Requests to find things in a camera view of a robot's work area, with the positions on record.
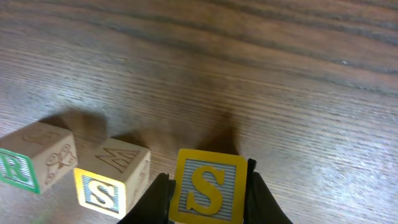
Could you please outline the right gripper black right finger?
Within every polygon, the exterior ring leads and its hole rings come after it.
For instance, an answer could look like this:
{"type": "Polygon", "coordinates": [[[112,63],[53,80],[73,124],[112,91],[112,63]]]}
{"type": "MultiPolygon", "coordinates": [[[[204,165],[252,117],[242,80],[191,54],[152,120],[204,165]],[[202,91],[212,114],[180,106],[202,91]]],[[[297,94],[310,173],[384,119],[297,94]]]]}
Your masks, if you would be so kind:
{"type": "Polygon", "coordinates": [[[255,172],[257,162],[248,159],[244,224],[292,224],[279,207],[260,173],[255,172]]]}

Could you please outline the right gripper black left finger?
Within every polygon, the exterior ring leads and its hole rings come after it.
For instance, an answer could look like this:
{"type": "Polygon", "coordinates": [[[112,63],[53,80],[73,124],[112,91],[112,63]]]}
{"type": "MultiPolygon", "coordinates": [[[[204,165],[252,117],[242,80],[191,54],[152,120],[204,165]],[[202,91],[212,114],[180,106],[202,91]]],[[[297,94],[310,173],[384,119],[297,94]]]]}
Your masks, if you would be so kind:
{"type": "Polygon", "coordinates": [[[169,219],[169,208],[175,186],[175,180],[160,173],[118,224],[174,224],[169,219]]]}

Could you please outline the yellow S block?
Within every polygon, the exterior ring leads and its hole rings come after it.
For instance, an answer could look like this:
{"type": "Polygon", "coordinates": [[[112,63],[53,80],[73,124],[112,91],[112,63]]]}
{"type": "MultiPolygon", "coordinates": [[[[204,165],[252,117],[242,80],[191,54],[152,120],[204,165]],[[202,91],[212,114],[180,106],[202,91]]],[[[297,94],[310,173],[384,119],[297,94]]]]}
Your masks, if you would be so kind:
{"type": "Polygon", "coordinates": [[[81,156],[73,173],[81,206],[122,219],[149,183],[150,150],[109,138],[81,156]]]}
{"type": "Polygon", "coordinates": [[[248,162],[196,149],[178,152],[169,219],[177,223],[242,224],[248,162]]]}

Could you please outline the green R block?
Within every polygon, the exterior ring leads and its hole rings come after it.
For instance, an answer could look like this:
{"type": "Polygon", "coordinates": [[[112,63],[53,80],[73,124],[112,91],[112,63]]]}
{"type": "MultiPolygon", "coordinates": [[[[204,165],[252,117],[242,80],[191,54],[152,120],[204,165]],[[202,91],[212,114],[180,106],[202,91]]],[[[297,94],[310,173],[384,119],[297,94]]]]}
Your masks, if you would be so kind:
{"type": "Polygon", "coordinates": [[[78,165],[71,131],[36,122],[1,138],[1,181],[41,194],[78,165]]]}

